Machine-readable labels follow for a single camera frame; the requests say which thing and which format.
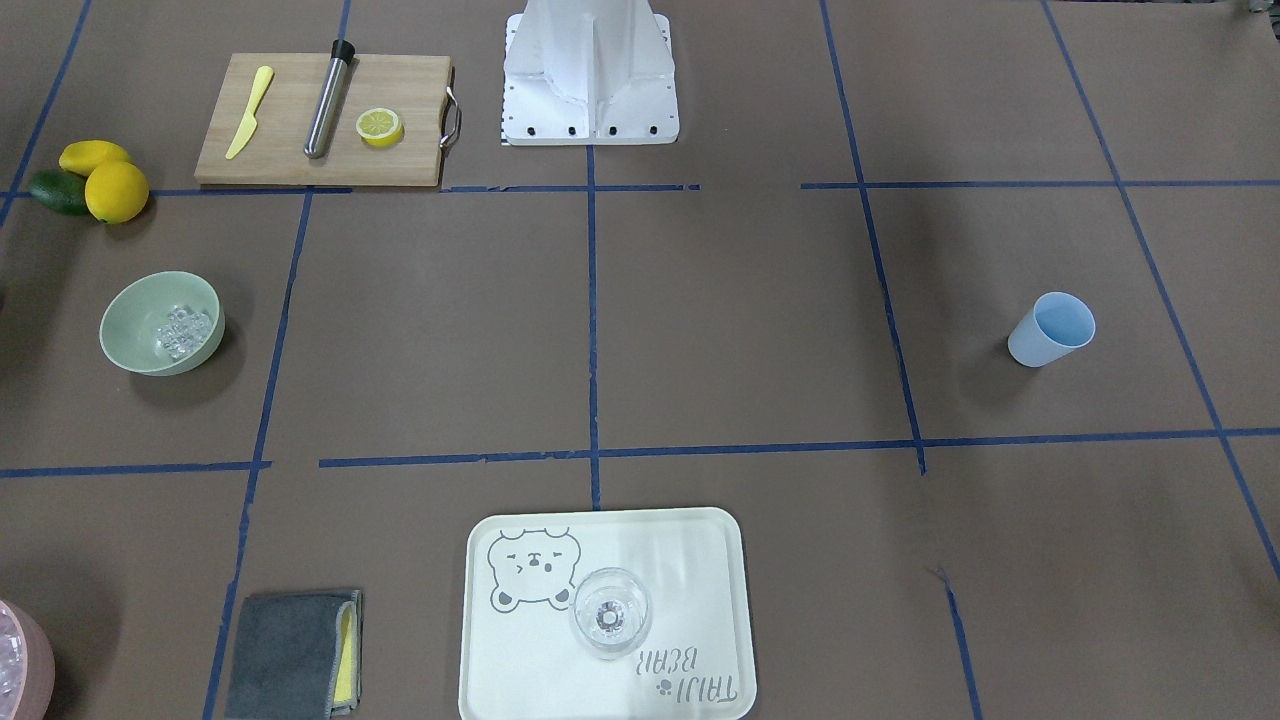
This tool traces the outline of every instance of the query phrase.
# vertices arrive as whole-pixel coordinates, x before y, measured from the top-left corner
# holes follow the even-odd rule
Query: cutting board
[[[302,145],[311,129],[329,55],[237,53],[196,163],[202,184],[376,184],[431,187],[440,183],[440,123],[444,118],[452,59],[424,55],[357,55],[351,85],[338,114],[329,154],[311,160]],[[244,150],[225,159],[236,136],[253,73],[260,65],[275,77],[259,105],[257,131]],[[404,138],[390,147],[370,147],[356,135],[356,118],[370,108],[389,108],[404,123]]]

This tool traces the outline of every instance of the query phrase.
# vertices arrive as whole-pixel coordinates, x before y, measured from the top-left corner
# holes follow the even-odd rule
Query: white tray
[[[611,566],[652,598],[645,641],[613,661],[588,651],[571,611],[576,583]],[[486,518],[467,541],[462,612],[465,720],[736,720],[755,703],[742,534],[717,507]]]

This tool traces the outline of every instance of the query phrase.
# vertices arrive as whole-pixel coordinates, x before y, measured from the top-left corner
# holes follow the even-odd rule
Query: knife
[[[266,86],[271,85],[273,77],[275,77],[275,70],[270,65],[262,65],[253,76],[253,90],[248,94],[248,105],[244,106],[244,115],[241,117],[241,127],[236,131],[236,137],[232,138],[232,146],[227,149],[228,160],[239,155],[239,151],[248,145],[248,138],[253,137],[253,131],[257,129],[257,118],[253,117],[253,113],[262,102],[262,95],[266,94]]]

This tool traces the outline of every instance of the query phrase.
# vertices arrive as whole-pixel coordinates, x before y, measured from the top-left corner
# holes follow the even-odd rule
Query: cup
[[[1089,306],[1074,295],[1046,292],[1009,336],[1009,354],[1028,368],[1041,368],[1093,340],[1097,325]]]
[[[616,660],[649,634],[649,591],[622,568],[603,568],[582,578],[573,594],[573,625],[593,655]]]

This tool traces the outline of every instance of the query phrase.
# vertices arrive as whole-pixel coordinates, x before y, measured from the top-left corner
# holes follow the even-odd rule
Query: blue tape
[[[262,415],[257,425],[257,439],[253,443],[253,466],[244,483],[244,503],[241,507],[239,533],[236,542],[236,570],[232,580],[227,585],[227,596],[223,600],[223,614],[218,626],[218,643],[214,647],[214,662],[209,671],[209,688],[205,693],[204,720],[212,720],[214,705],[218,700],[218,683],[223,674],[223,661],[227,655],[227,638],[230,633],[232,610],[236,605],[236,593],[239,588],[241,569],[244,564],[244,547],[248,542],[250,507],[257,495],[257,479],[261,471],[262,452],[266,448],[266,433],[271,424],[271,405],[275,401],[275,386],[280,374],[280,357],[284,355],[284,337],[289,331],[289,306],[293,302],[293,283],[298,277],[298,259],[302,256],[302,245],[307,236],[307,222],[311,217],[311,200],[315,188],[307,188],[302,200],[302,214],[298,218],[298,232],[293,238],[293,258],[289,260],[289,277],[284,284],[284,301],[280,305],[280,322],[275,329],[275,348],[271,352],[271,368],[266,375],[266,391],[262,396]]]
[[[1280,187],[1280,179],[1121,181],[1125,187]]]
[[[1233,437],[1280,436],[1280,428],[1229,429]],[[925,447],[993,447],[1010,445],[1084,445],[1094,442],[1155,442],[1171,439],[1208,439],[1219,437],[1213,429],[1196,430],[1139,430],[1125,433],[1061,433],[1033,436],[991,436],[923,438]],[[758,445],[694,445],[654,447],[609,447],[591,450],[549,450],[526,452],[471,452],[457,455],[403,455],[387,457],[333,457],[320,460],[321,469],[376,468],[389,465],[452,465],[463,462],[521,462],[540,460],[584,460],[598,457],[671,457],[686,455],[765,455],[778,452],[847,452],[863,450],[905,450],[915,447],[915,441],[869,439],[837,442],[778,442]]]
[[[800,190],[937,190],[951,187],[1115,187],[1112,181],[897,181],[805,182]]]
[[[854,174],[858,176],[858,191],[863,201],[863,217],[867,222],[867,236],[872,245],[872,258],[876,260],[876,278],[881,284],[881,295],[884,300],[884,319],[888,322],[888,334],[893,341],[893,354],[897,356],[897,374],[902,384],[902,401],[906,404],[906,418],[911,424],[911,439],[915,442],[915,459],[920,466],[920,474],[928,473],[928,464],[924,459],[924,445],[920,442],[920,423],[915,416],[915,401],[911,397],[911,380],[906,372],[906,357],[902,355],[902,342],[897,333],[897,322],[893,319],[893,299],[888,291],[888,278],[884,274],[884,260],[881,256],[879,236],[876,232],[876,219],[872,214],[872,201],[867,192],[867,178],[863,176],[863,160],[858,151],[858,136],[854,132],[854,117],[849,110],[849,97],[845,95],[845,78],[840,72],[840,56],[836,54],[836,38],[831,32],[831,15],[827,12],[827,0],[818,0],[822,9],[822,24],[827,33],[827,50],[831,54],[831,69],[836,76],[836,91],[840,95],[840,109],[845,114],[845,132],[849,135],[849,152],[854,160]]]
[[[1129,223],[1133,225],[1133,232],[1138,237],[1138,243],[1142,246],[1142,254],[1147,260],[1147,266],[1151,269],[1151,277],[1156,282],[1156,290],[1160,291],[1160,300],[1165,304],[1165,311],[1169,314],[1169,320],[1172,323],[1174,332],[1178,334],[1178,342],[1183,347],[1183,355],[1187,356],[1187,364],[1192,369],[1192,375],[1196,378],[1196,386],[1199,388],[1201,398],[1204,401],[1204,409],[1208,411],[1210,420],[1213,423],[1213,429],[1216,430],[1219,442],[1222,446],[1222,452],[1226,454],[1228,462],[1231,466],[1231,473],[1235,475],[1235,482],[1240,488],[1240,495],[1244,497],[1244,503],[1249,510],[1249,516],[1253,519],[1253,527],[1258,533],[1258,538],[1262,541],[1262,547],[1267,553],[1267,560],[1271,562],[1271,571],[1275,574],[1276,579],[1280,580],[1280,557],[1276,556],[1275,544],[1271,542],[1271,536],[1267,533],[1267,528],[1262,523],[1262,516],[1258,512],[1257,503],[1253,501],[1253,493],[1249,491],[1249,484],[1244,479],[1244,473],[1240,471],[1240,466],[1235,460],[1235,452],[1231,450],[1231,443],[1228,439],[1226,430],[1222,428],[1222,420],[1217,414],[1217,407],[1215,407],[1213,398],[1210,396],[1208,384],[1204,382],[1204,375],[1201,373],[1199,364],[1196,361],[1196,355],[1192,352],[1190,342],[1187,340],[1187,332],[1183,329],[1183,324],[1178,319],[1178,311],[1174,309],[1174,301],[1169,296],[1169,290],[1165,287],[1165,281],[1160,274],[1160,268],[1156,265],[1156,258],[1151,252],[1151,246],[1147,243],[1147,234],[1142,229],[1142,223],[1138,222],[1138,213],[1134,210],[1133,201],[1129,199],[1129,191],[1126,190],[1124,181],[1120,179],[1120,170],[1116,167],[1115,158],[1111,155],[1111,147],[1107,145],[1107,140],[1102,135],[1102,126],[1098,123],[1098,117],[1093,111],[1089,96],[1084,92],[1084,83],[1080,81],[1080,73],[1075,69],[1075,63],[1071,60],[1071,53],[1066,47],[1066,41],[1062,37],[1062,32],[1057,27],[1057,20],[1053,18],[1053,12],[1050,9],[1048,0],[1041,0],[1041,9],[1044,10],[1044,17],[1048,19],[1050,29],[1053,31],[1053,38],[1057,41],[1057,46],[1062,51],[1062,59],[1066,61],[1066,69],[1071,74],[1071,81],[1075,83],[1075,91],[1080,96],[1080,102],[1084,104],[1084,111],[1089,115],[1089,123],[1093,126],[1093,133],[1098,137],[1098,145],[1102,147],[1102,155],[1107,160],[1107,167],[1111,169],[1111,177],[1115,179],[1116,190],[1120,191],[1120,199],[1124,201],[1125,211],[1129,214]]]
[[[270,466],[259,462],[257,466]],[[68,468],[0,469],[0,478],[83,478],[96,475],[154,475],[179,473],[230,473],[255,468],[255,462],[159,462],[154,465],[82,465]]]
[[[1189,439],[1189,438],[1216,438],[1217,430],[1151,430],[1132,433],[1068,433],[1068,434],[1042,434],[1042,436],[995,436],[995,437],[957,437],[957,438],[925,438],[925,447],[983,447],[1000,445],[1071,445],[1088,442],[1126,442],[1126,441],[1158,441],[1158,439]]]
[[[184,187],[174,190],[152,190],[156,197],[205,197],[205,196],[252,196],[252,195],[349,195],[349,187]]]
[[[347,40],[347,18],[351,17],[351,0],[342,3],[342,19],[338,22],[338,40]]]
[[[671,457],[682,455],[765,455],[773,452],[837,452],[849,450],[901,450],[915,447],[913,439],[870,439],[850,442],[780,442],[771,445],[694,445],[684,447],[614,447],[600,450],[600,457]]]
[[[964,684],[969,689],[969,710],[973,720],[982,720],[982,701],[978,698],[978,679],[973,673],[973,659],[969,655],[969,638],[964,632],[964,619],[960,618],[960,602],[956,600],[955,588],[951,587],[951,578],[947,571],[938,568],[934,575],[942,580],[947,591],[947,607],[951,610],[951,626],[956,633],[956,647],[960,648],[960,666],[964,669]]]
[[[589,450],[548,450],[539,452],[468,452],[456,455],[402,455],[390,457],[329,457],[320,461],[320,468],[387,468],[396,465],[525,462],[538,460],[581,460],[590,456],[591,451]]]
[[[591,510],[600,509],[600,395],[596,382],[596,274],[595,274],[595,146],[586,146],[586,305],[588,305],[588,411],[591,434]]]
[[[586,192],[585,184],[458,184],[440,188],[442,193],[461,192]]]
[[[684,184],[598,184],[595,192],[684,192]]]
[[[467,192],[685,192],[701,190],[700,184],[456,184],[440,188],[443,193]]]
[[[27,138],[27,147],[22,151],[22,160],[18,163],[18,172],[13,176],[13,182],[9,183],[9,196],[5,197],[4,205],[0,205],[0,225],[4,225],[5,219],[9,217],[9,208],[13,206],[13,200],[18,192],[18,187],[22,184],[23,176],[27,174],[27,165],[31,163],[31,155],[36,151],[36,142],[40,141],[40,133],[45,129],[45,120],[49,119],[49,111],[54,106],[54,100],[58,97],[58,88],[63,86],[63,78],[67,77],[67,68],[72,64],[72,55],[76,54],[76,46],[79,45],[81,32],[84,29],[84,19],[88,18],[88,9],[93,4],[93,0],[84,0],[81,5],[81,14],[76,18],[76,28],[72,31],[72,38],[67,44],[67,53],[63,54],[63,63],[58,65],[58,74],[54,76],[54,85],[49,87],[49,95],[45,97],[45,105],[40,109],[40,117],[36,118],[36,127],[31,129],[31,137]]]
[[[1222,430],[1226,437],[1271,437],[1280,436],[1280,428],[1236,428]]]

